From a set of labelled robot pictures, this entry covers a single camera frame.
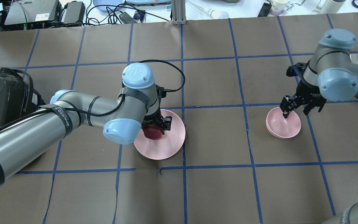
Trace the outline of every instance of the pink bowl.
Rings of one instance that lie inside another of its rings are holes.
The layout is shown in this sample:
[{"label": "pink bowl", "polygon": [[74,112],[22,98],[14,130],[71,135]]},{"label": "pink bowl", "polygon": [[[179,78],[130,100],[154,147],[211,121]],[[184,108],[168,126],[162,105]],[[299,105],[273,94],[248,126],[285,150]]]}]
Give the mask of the pink bowl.
[{"label": "pink bowl", "polygon": [[278,138],[292,138],[301,130],[301,119],[292,111],[287,119],[282,116],[279,107],[273,108],[266,118],[267,130]]},{"label": "pink bowl", "polygon": [[161,139],[151,140],[145,137],[141,129],[134,141],[134,145],[140,154],[149,159],[167,159],[175,155],[185,141],[186,130],[182,119],[169,110],[161,109],[161,115],[164,117],[172,116],[170,131],[165,132]]}]

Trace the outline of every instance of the grid line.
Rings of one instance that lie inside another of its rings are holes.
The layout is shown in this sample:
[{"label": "grid line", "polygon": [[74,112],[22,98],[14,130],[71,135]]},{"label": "grid line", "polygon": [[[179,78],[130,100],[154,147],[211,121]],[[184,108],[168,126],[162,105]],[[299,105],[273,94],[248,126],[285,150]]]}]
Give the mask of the grid line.
[{"label": "grid line", "polygon": [[[231,24],[231,20],[229,19],[229,25],[230,25],[230,30],[232,33],[232,40],[233,40],[233,47],[234,47],[234,51],[235,51],[235,56],[234,57],[211,57],[211,58],[187,58],[184,59],[183,58],[183,25],[181,25],[181,59],[172,59],[172,60],[166,60],[166,61],[181,61],[181,69],[183,71],[184,69],[184,61],[202,61],[202,60],[217,60],[217,59],[236,59],[236,65],[237,65],[237,75],[239,78],[239,85],[240,85],[240,92],[241,92],[241,97],[242,97],[242,105],[217,105],[217,106],[201,106],[201,107],[196,107],[196,106],[184,106],[184,88],[182,89],[182,106],[181,107],[171,107],[168,109],[182,109],[182,120],[185,120],[185,109],[195,109],[195,108],[221,108],[221,107],[243,107],[244,109],[244,118],[245,118],[245,122],[246,122],[246,128],[247,128],[247,139],[248,139],[248,144],[249,144],[249,149],[250,149],[250,157],[251,157],[251,164],[243,164],[243,165],[213,165],[213,166],[186,166],[186,156],[185,156],[185,143],[183,144],[183,166],[180,167],[163,167],[160,169],[161,170],[172,170],[172,169],[183,169],[183,190],[184,190],[184,210],[185,210],[185,224],[187,224],[187,196],[186,196],[186,170],[187,169],[215,169],[215,168],[253,168],[253,177],[254,177],[254,184],[255,184],[255,193],[257,194],[257,205],[258,205],[258,212],[259,212],[259,218],[260,218],[260,223],[262,224],[262,217],[261,217],[261,211],[260,211],[260,203],[259,203],[259,194],[257,193],[257,180],[256,180],[256,172],[255,172],[255,167],[278,167],[278,166],[320,166],[322,168],[322,165],[338,165],[338,164],[358,164],[358,161],[333,161],[333,162],[322,162],[320,157],[319,157],[319,153],[318,153],[318,149],[317,149],[317,144],[315,143],[315,139],[314,139],[314,144],[315,144],[315,149],[316,149],[316,153],[317,156],[319,158],[319,161],[316,163],[274,163],[274,164],[254,164],[253,162],[253,156],[252,156],[252,151],[251,151],[251,147],[250,147],[250,139],[249,139],[249,127],[248,127],[248,123],[247,123],[247,114],[246,114],[246,107],[247,106],[276,106],[279,105],[280,103],[270,103],[270,104],[245,104],[244,101],[244,97],[243,97],[243,88],[242,88],[242,84],[241,84],[241,76],[240,76],[240,68],[239,68],[239,64],[238,64],[238,58],[251,58],[251,57],[290,57],[290,61],[291,64],[293,65],[293,61],[292,61],[292,57],[291,56],[300,56],[300,55],[313,55],[313,54],[290,54],[290,50],[288,48],[287,45],[287,41],[285,40],[285,35],[284,35],[284,31],[282,29],[281,26],[281,22],[280,19],[277,17],[279,24],[280,24],[280,28],[282,30],[282,34],[284,37],[284,41],[287,47],[287,51],[288,54],[282,54],[282,55],[250,55],[250,56],[238,56],[237,55],[237,49],[236,49],[236,45],[235,45],[235,40],[234,40],[234,34],[233,34],[233,30],[232,30],[232,24]],[[327,19],[330,23],[331,28],[333,28],[331,20],[327,14]],[[130,61],[130,55],[131,55],[131,43],[132,43],[132,30],[133,30],[133,24],[131,25],[131,37],[130,37],[130,44],[129,44],[129,51],[128,51],[128,61],[127,62],[113,62],[113,63],[88,63],[88,64],[79,64],[79,58],[80,58],[80,53],[81,53],[81,48],[82,48],[82,44],[83,44],[83,40],[84,40],[84,34],[85,34],[85,29],[83,31],[83,35],[82,35],[82,40],[81,40],[81,44],[80,44],[80,50],[78,52],[78,58],[77,58],[77,63],[75,65],[51,65],[51,66],[37,66],[37,67],[29,67],[29,63],[30,63],[30,59],[31,59],[31,55],[34,51],[34,47],[35,44],[37,42],[37,38],[38,38],[38,34],[39,34],[39,30],[37,32],[36,38],[34,40],[34,45],[33,48],[31,50],[30,53],[30,57],[29,60],[27,62],[27,65],[25,67],[25,69],[27,70],[28,68],[60,68],[60,67],[75,67],[75,71],[74,71],[74,76],[73,76],[73,81],[71,84],[71,89],[73,89],[74,86],[74,81],[75,81],[75,75],[76,75],[76,71],[78,66],[90,66],[90,65],[112,65],[112,64],[130,64],[133,63]],[[350,100],[347,102],[358,102],[358,100]],[[327,103],[347,103],[347,102],[327,102]],[[312,130],[312,126],[311,126],[311,122],[309,117],[307,116],[308,119],[308,123],[309,123],[309,127],[311,129],[311,134],[312,137],[314,138],[314,133]],[[117,172],[117,180],[116,180],[116,190],[117,190],[117,194],[118,194],[118,181],[119,181],[119,173],[121,171],[134,171],[135,168],[127,168],[127,169],[121,169],[121,156],[122,156],[122,145],[120,145],[120,150],[119,150],[119,156],[118,156],[118,167],[117,169],[93,169],[93,170],[56,170],[57,167],[57,162],[58,162],[58,156],[60,153],[60,147],[61,147],[61,141],[59,142],[59,146],[58,146],[58,152],[57,152],[57,156],[56,156],[56,160],[55,160],[55,165],[54,165],[54,170],[41,170],[41,171],[19,171],[17,172],[17,174],[35,174],[35,173],[51,173],[53,174],[53,181],[52,181],[52,188],[53,188],[53,183],[54,183],[54,176],[56,173],[94,173],[94,172]],[[322,175],[324,178],[324,181],[326,181],[325,179],[325,175],[324,175],[324,170],[322,169]],[[329,195],[329,191],[327,191],[327,196],[328,198],[331,198],[331,196]],[[43,223],[45,223],[46,220],[46,216],[47,216],[47,212],[45,214],[44,217],[44,221]]]},{"label": "grid line", "polygon": [[55,162],[53,165],[53,172],[52,172],[52,186],[51,186],[51,193],[49,194],[49,199],[48,199],[48,207],[47,207],[47,211],[45,212],[45,216],[44,219],[42,220],[42,224],[45,224],[45,222],[47,221],[47,215],[48,215],[48,211],[49,211],[49,206],[51,205],[51,198],[52,198],[52,191],[53,191],[53,184],[54,184],[54,178],[55,178],[55,172],[56,172],[56,168],[57,168],[57,163],[59,160],[59,155],[60,155],[60,148],[62,146],[62,141],[59,141],[59,145],[57,147],[57,152],[56,152],[56,158],[55,158]]},{"label": "grid line", "polygon": [[[349,161],[327,161],[321,162],[323,165],[346,165],[346,164],[358,164],[358,160]],[[308,163],[256,163],[252,164],[234,164],[234,165],[203,165],[203,166],[173,166],[162,167],[159,169],[159,174],[162,170],[172,169],[217,169],[217,168],[247,168],[247,167],[295,167],[295,166],[317,166],[318,162]],[[135,171],[136,168],[120,168],[120,172]],[[56,170],[55,173],[103,173],[103,172],[117,172],[118,169],[80,169],[80,170]],[[53,170],[36,170],[36,171],[19,171],[16,174],[52,174]]]},{"label": "grid line", "polygon": [[[185,65],[183,61],[184,46],[183,46],[183,24],[180,25],[180,42],[181,42],[181,69],[184,71]],[[182,88],[182,121],[185,122],[185,88]],[[186,167],[186,139],[183,142],[183,167]],[[186,169],[183,169],[183,209],[184,209],[184,223],[187,224],[187,176]]]},{"label": "grid line", "polygon": [[[283,29],[282,24],[281,24],[280,17],[277,17],[277,20],[278,20],[278,24],[279,24],[280,29],[281,29],[282,36],[284,38],[285,47],[287,48],[288,56],[290,58],[291,65],[294,65],[294,62],[293,62],[292,56],[291,56],[291,51],[290,51],[290,48],[288,47],[288,42],[287,42],[287,39],[285,37],[285,33],[284,33],[284,29]],[[295,80],[296,80],[297,84],[299,84],[298,77],[295,77]],[[329,190],[329,187],[328,187],[328,182],[327,182],[327,177],[325,176],[324,167],[323,167],[323,165],[321,163],[321,157],[320,157],[319,149],[318,149],[318,146],[317,146],[316,138],[314,136],[314,131],[313,131],[313,127],[312,127],[311,122],[310,122],[309,115],[306,115],[306,119],[307,119],[307,123],[309,125],[311,138],[313,140],[314,149],[316,151],[317,160],[318,160],[319,165],[320,165],[320,170],[321,170],[321,175],[322,175],[322,178],[323,178],[325,190],[327,191],[328,202],[329,202],[330,207],[331,207],[332,215],[335,216],[336,213],[335,213],[334,203],[332,201],[331,193],[330,193],[330,190]]]},{"label": "grid line", "polygon": [[131,33],[129,34],[128,61],[126,62],[127,65],[129,65],[131,62],[132,35],[133,35],[133,24],[131,24]]},{"label": "grid line", "polygon": [[115,224],[115,218],[117,215],[116,212],[117,212],[117,208],[118,208],[118,187],[119,187],[119,182],[120,182],[121,157],[122,157],[122,145],[120,145],[120,149],[119,149],[119,153],[118,153],[117,176],[115,179],[115,193],[116,193],[115,212],[114,212],[114,217],[112,219],[112,224]]},{"label": "grid line", "polygon": [[251,143],[250,143],[250,128],[248,126],[247,108],[246,108],[246,102],[245,102],[244,94],[243,94],[243,85],[241,83],[240,66],[239,66],[239,63],[238,63],[236,40],[234,38],[232,21],[230,20],[230,18],[228,19],[228,21],[229,21],[230,33],[231,33],[232,41],[233,41],[234,55],[236,57],[237,77],[238,77],[238,84],[239,84],[239,87],[240,87],[241,101],[243,103],[242,106],[243,106],[243,111],[244,111],[244,121],[245,121],[245,124],[246,124],[246,135],[247,135],[248,149],[249,149],[249,152],[250,152],[250,161],[251,161],[251,165],[252,165],[252,175],[253,175],[253,181],[254,181],[254,189],[255,189],[255,197],[256,197],[256,204],[257,204],[257,209],[258,209],[259,222],[260,222],[260,224],[263,224],[262,210],[260,208],[258,182],[257,182],[255,164],[254,164],[254,160],[253,160],[253,155],[252,155],[252,150],[251,150]]},{"label": "grid line", "polygon": [[[128,61],[127,65],[130,64],[131,61],[131,48],[132,48],[132,35],[133,35],[133,24],[131,24],[131,33],[129,35],[129,46],[128,46]],[[118,164],[117,164],[117,177],[115,179],[115,212],[114,217],[112,219],[112,224],[115,224],[117,217],[117,209],[118,209],[118,188],[120,183],[120,171],[121,171],[121,159],[122,159],[122,145],[120,145],[119,153],[118,153]]]},{"label": "grid line", "polygon": [[29,59],[27,60],[27,64],[26,64],[26,67],[25,67],[24,71],[27,71],[27,69],[28,69],[28,67],[30,65],[30,60],[31,60],[31,57],[33,56],[35,45],[37,44],[38,35],[39,35],[39,29],[37,30],[37,34],[35,35],[34,44],[33,44],[33,47],[31,48],[30,56],[29,56]]},{"label": "grid line", "polygon": [[329,17],[328,14],[326,14],[326,15],[327,15],[327,19],[328,19],[329,25],[330,25],[331,29],[333,29],[334,26],[332,25],[331,18]]},{"label": "grid line", "polygon": [[44,173],[106,173],[117,171],[135,171],[136,168],[121,168],[121,169],[73,169],[73,170],[36,170],[36,171],[19,171],[16,174],[44,174]]},{"label": "grid line", "polygon": [[[331,161],[321,162],[323,165],[346,165],[346,164],[358,164],[356,161]],[[226,168],[252,168],[252,167],[297,167],[297,166],[320,166],[319,162],[308,163],[261,163],[261,164],[235,164],[235,165],[204,165],[204,166],[174,166],[174,167],[162,167],[158,170],[161,174],[163,170],[177,170],[177,169],[226,169]]]},{"label": "grid line", "polygon": [[[84,37],[85,37],[85,27],[84,27],[83,30],[82,30],[82,37],[81,37],[80,48],[79,48],[79,50],[78,50],[77,62],[76,62],[75,70],[74,70],[73,80],[72,80],[72,82],[71,82],[71,90],[72,90],[73,87],[74,87],[74,82],[75,82],[75,79],[76,79],[76,73],[77,73],[77,68],[78,68],[78,62],[80,61],[81,49],[82,49],[82,44],[83,44],[83,42],[84,42]],[[45,216],[44,216],[44,219],[43,219],[43,221],[42,221],[43,224],[45,224],[46,221],[47,221],[49,206],[51,205],[51,198],[52,198],[52,192],[53,192],[54,178],[55,178],[55,175],[56,175],[56,168],[57,168],[57,164],[58,164],[58,160],[59,160],[59,155],[60,155],[61,146],[62,146],[62,141],[60,140],[59,146],[58,146],[58,149],[57,149],[57,152],[56,152],[55,163],[54,163],[54,166],[53,166],[51,194],[49,195],[47,211],[45,212]]]},{"label": "grid line", "polygon": [[77,62],[74,68],[74,75],[73,75],[73,81],[71,82],[71,90],[74,88],[74,82],[76,80],[76,75],[77,75],[77,69],[78,69],[78,63],[80,62],[80,56],[81,56],[81,50],[82,50],[82,44],[84,43],[84,37],[85,37],[85,27],[82,30],[82,37],[81,37],[81,43],[80,43],[80,49],[78,51],[78,55],[77,55]]}]

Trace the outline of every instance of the light bulb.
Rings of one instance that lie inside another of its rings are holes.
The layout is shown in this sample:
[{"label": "light bulb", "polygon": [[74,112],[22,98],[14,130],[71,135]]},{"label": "light bulb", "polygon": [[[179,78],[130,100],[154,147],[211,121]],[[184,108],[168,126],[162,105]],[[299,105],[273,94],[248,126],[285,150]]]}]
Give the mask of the light bulb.
[{"label": "light bulb", "polygon": [[213,9],[206,10],[206,13],[209,14],[213,19],[228,19],[229,14],[227,12],[215,11]]}]

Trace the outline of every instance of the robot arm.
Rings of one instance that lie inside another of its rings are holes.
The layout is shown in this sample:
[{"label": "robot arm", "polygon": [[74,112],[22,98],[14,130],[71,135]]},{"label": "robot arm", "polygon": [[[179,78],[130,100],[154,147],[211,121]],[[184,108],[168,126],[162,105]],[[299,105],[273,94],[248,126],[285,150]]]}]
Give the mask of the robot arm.
[{"label": "robot arm", "polygon": [[321,38],[313,57],[307,63],[297,63],[287,70],[287,76],[300,77],[293,96],[285,96],[280,104],[283,116],[301,105],[306,105],[304,114],[319,107],[327,100],[344,101],[358,98],[358,65],[350,59],[350,50],[356,37],[347,30],[332,29]]},{"label": "robot arm", "polygon": [[166,93],[155,85],[151,69],[143,63],[128,65],[122,82],[118,100],[58,91],[35,116],[1,131],[0,186],[82,124],[102,128],[107,139],[123,145],[131,144],[141,128],[152,126],[161,136],[169,131],[172,117],[162,117],[159,107]]}]

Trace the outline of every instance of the cup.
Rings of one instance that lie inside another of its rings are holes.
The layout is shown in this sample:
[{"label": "cup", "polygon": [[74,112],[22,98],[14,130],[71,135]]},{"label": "cup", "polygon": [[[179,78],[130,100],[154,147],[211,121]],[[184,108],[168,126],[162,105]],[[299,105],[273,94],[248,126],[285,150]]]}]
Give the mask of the cup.
[{"label": "cup", "polygon": [[288,0],[273,0],[272,10],[270,11],[270,13],[273,16],[280,15],[287,2]]},{"label": "cup", "polygon": [[345,3],[345,0],[325,0],[323,7],[320,9],[320,14],[335,14],[342,7],[343,3]]}]

